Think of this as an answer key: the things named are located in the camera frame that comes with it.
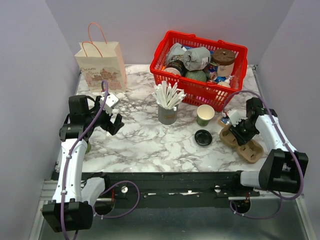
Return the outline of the brown cardboard cup carrier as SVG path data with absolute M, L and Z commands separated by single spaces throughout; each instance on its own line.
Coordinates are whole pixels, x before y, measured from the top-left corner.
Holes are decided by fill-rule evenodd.
M 238 155 L 249 164 L 254 164 L 261 159 L 264 155 L 264 148 L 254 139 L 244 145 L 239 145 L 230 127 L 231 125 L 227 125 L 220 131 L 220 140 L 228 147 L 235 149 Z

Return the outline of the green paper coffee cup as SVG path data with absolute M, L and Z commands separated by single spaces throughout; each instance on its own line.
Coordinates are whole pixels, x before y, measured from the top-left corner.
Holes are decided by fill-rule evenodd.
M 88 141 L 87 142 L 87 148 L 86 148 L 86 151 L 85 151 L 85 154 L 88 154 L 92 149 L 92 145 L 90 144 L 90 142 Z

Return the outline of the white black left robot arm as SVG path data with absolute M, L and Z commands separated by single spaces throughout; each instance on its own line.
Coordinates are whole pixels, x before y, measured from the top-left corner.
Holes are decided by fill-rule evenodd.
M 59 130 L 58 182 L 51 202 L 42 209 L 44 219 L 56 233 L 90 229 L 93 206 L 98 197 L 107 197 L 111 191 L 105 176 L 91 177 L 82 183 L 82 172 L 94 129 L 100 127 L 113 136 L 124 126 L 120 114 L 111 121 L 120 100 L 114 94 L 97 96 L 90 108 L 89 99 L 87 95 L 69 97 L 69 114 Z

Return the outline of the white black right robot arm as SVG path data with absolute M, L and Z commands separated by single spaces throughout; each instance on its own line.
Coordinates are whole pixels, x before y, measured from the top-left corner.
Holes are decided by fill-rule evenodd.
M 240 178 L 230 183 L 230 191 L 241 196 L 248 187 L 298 194 L 303 188 L 308 156 L 299 152 L 285 136 L 276 112 L 253 97 L 246 101 L 246 117 L 241 118 L 236 110 L 226 114 L 230 120 L 230 132 L 239 146 L 249 143 L 260 134 L 269 151 L 259 171 L 242 171 Z

